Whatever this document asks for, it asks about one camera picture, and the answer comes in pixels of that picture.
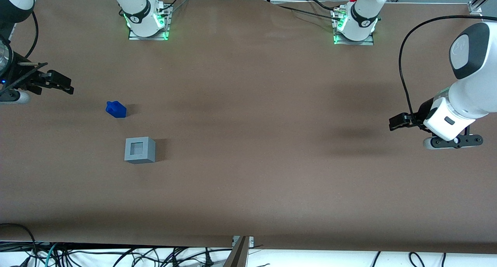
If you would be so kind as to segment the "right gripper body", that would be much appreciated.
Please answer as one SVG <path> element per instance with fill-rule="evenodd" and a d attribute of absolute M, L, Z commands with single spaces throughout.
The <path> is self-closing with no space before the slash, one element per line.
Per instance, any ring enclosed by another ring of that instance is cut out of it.
<path fill-rule="evenodd" d="M 50 88 L 48 74 L 40 71 L 47 62 L 20 62 L 1 65 L 1 96 L 15 89 L 30 91 L 40 95 L 42 88 Z"/>

